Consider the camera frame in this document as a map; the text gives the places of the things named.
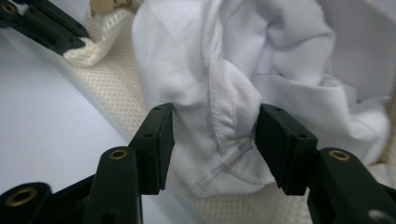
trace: stitching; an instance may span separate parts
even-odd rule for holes
[[[239,149],[239,145],[241,144],[241,142],[239,141],[239,136],[238,136],[238,132],[236,130],[236,115],[235,115],[235,104],[234,104],[234,95],[232,92],[230,92],[231,94],[231,110],[232,110],[232,115],[233,115],[233,135],[235,137],[235,140],[237,141],[237,145],[238,145],[238,149]]]
[[[243,141],[243,145],[239,148],[239,151],[235,151],[235,153],[230,157],[228,160],[227,167],[229,168],[228,171],[234,175],[235,177],[239,179],[243,179],[249,183],[253,184],[264,184],[267,183],[268,178],[265,178],[264,180],[261,180],[259,177],[253,177],[250,175],[246,175],[242,173],[240,170],[235,169],[235,165],[239,161],[240,158],[242,158],[246,152],[249,150],[253,149],[254,147],[250,144],[249,140]]]
[[[199,179],[189,190],[189,192],[193,192],[193,190],[195,188],[197,188],[198,186],[201,185],[201,183],[207,179],[208,176],[213,175],[219,168],[222,167],[222,163],[217,165],[212,171],[210,171],[209,173],[207,173],[206,175],[204,175],[203,177],[201,177],[201,179]],[[215,180],[216,178],[210,179],[209,183],[206,184],[206,186],[204,187],[204,189],[208,189],[208,186],[210,186],[210,184]]]
[[[212,44],[210,47],[210,56],[209,56],[209,89],[210,89],[210,104],[211,104],[211,110],[212,110],[212,120],[213,120],[213,127],[215,129],[215,136],[217,138],[217,142],[219,143],[220,150],[224,152],[224,146],[220,140],[222,136],[222,132],[219,129],[219,121],[218,121],[218,111],[217,111],[217,93],[216,93],[216,88],[215,88],[215,71],[214,71],[214,55],[215,55],[215,49],[218,44],[218,38],[219,38],[219,25],[216,24],[215,28],[215,33],[213,36]]]
[[[210,183],[206,186],[206,188],[202,189],[202,191],[200,192],[200,195],[205,194],[208,190],[209,190],[209,186],[211,183],[213,183],[215,180],[219,179],[221,177],[222,174],[224,174],[227,171],[227,169],[223,169],[222,171],[220,171],[220,173],[218,175],[216,175],[215,178],[210,180]]]

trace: black clamp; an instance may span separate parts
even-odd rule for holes
[[[11,27],[57,54],[85,46],[85,28],[48,0],[14,0],[28,9],[21,15],[8,0],[0,0],[0,28]]]
[[[285,110],[262,105],[256,145],[286,195],[304,195],[315,224],[396,223],[396,190],[375,181],[361,161],[318,139]]]
[[[128,147],[102,154],[95,175],[56,193],[29,183],[0,196],[2,224],[143,223],[141,195],[165,189],[172,150],[173,106],[158,105]]]

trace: brass insert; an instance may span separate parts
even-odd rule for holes
[[[5,10],[6,12],[8,12],[10,14],[14,14],[15,12],[17,12],[15,10],[15,7],[12,6],[11,4],[4,3],[1,5],[1,7],[3,8],[3,10]]]
[[[343,151],[339,150],[332,150],[329,152],[329,155],[331,155],[333,158],[339,160],[339,161],[349,161],[350,157],[348,154],[346,154]]]
[[[37,195],[37,189],[27,187],[20,189],[6,200],[6,205],[10,207],[17,207],[30,202]]]
[[[124,149],[121,150],[115,150],[112,153],[110,153],[110,159],[111,160],[120,160],[128,155],[128,152]]]

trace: white fabric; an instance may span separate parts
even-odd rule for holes
[[[211,197],[274,181],[254,145],[261,103],[289,111],[319,147],[375,162],[388,137],[388,98],[360,102],[360,90],[327,75],[333,44],[310,0],[145,1],[134,55],[147,108],[175,105],[171,171],[180,186]]]
[[[359,100],[392,95],[396,26],[365,0],[319,0],[336,33],[331,74],[356,88]]]

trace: fabric fold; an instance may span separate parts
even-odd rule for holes
[[[366,164],[380,155],[387,99],[353,102],[353,87],[326,75],[335,36],[316,1],[148,0],[132,34],[147,108],[175,106],[171,172],[194,197],[274,181],[254,144],[261,103],[289,111],[319,147]]]
[[[88,13],[84,27],[90,33],[90,38],[81,38],[85,46],[68,50],[64,53],[64,58],[74,66],[80,67],[99,63],[112,49],[121,31],[129,24],[131,16],[132,13],[126,9],[117,9],[104,16]]]

